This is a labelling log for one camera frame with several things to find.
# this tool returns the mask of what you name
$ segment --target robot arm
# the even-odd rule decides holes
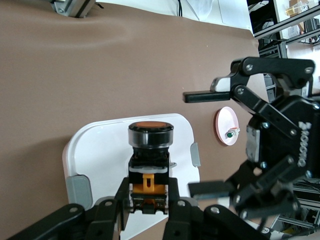
[[[305,174],[320,176],[320,105],[309,97],[314,68],[311,60],[247,57],[235,60],[228,76],[213,80],[210,91],[183,93],[186,103],[233,99],[253,115],[246,129],[247,160],[224,183],[191,184],[192,197],[230,196],[242,219],[300,208],[292,182]],[[259,73],[269,73],[284,94],[268,103],[253,93],[246,85]]]

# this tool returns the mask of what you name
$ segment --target small round dish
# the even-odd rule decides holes
[[[236,113],[231,107],[225,106],[221,108],[215,118],[215,129],[220,141],[228,146],[235,144],[238,139],[237,134],[227,137],[228,131],[234,128],[239,128]]]

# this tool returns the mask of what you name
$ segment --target brown paper backdrop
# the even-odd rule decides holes
[[[62,151],[95,121],[179,113],[199,144],[202,180],[226,179],[246,159],[250,115],[235,102],[186,104],[234,59],[257,56],[248,30],[103,4],[76,19],[42,0],[0,1],[0,239],[68,203]],[[263,78],[250,86],[266,99]],[[214,115],[229,106],[241,132],[220,144]],[[162,239],[164,223],[136,240]]]

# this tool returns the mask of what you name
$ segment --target small electronic component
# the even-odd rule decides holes
[[[173,129],[171,124],[160,121],[141,121],[129,126],[129,144],[133,147],[128,168],[132,212],[168,213],[168,149],[173,143]]]

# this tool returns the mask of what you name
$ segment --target white plastic fixture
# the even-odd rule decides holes
[[[182,115],[172,113],[93,122],[75,133],[62,156],[66,180],[72,176],[89,179],[92,205],[88,208],[93,207],[100,198],[114,196],[123,178],[128,176],[128,163],[133,154],[128,142],[128,127],[140,121],[160,121],[173,125],[173,144],[169,147],[169,153],[171,162],[177,163],[177,166],[171,169],[171,177],[178,179],[180,196],[189,197],[187,184],[199,182],[199,170],[192,163],[190,151],[194,143],[193,131]],[[74,198],[71,200],[76,190],[67,188],[70,203],[79,203]],[[136,211],[129,215],[121,239],[130,239],[167,216],[161,212],[152,215]]]

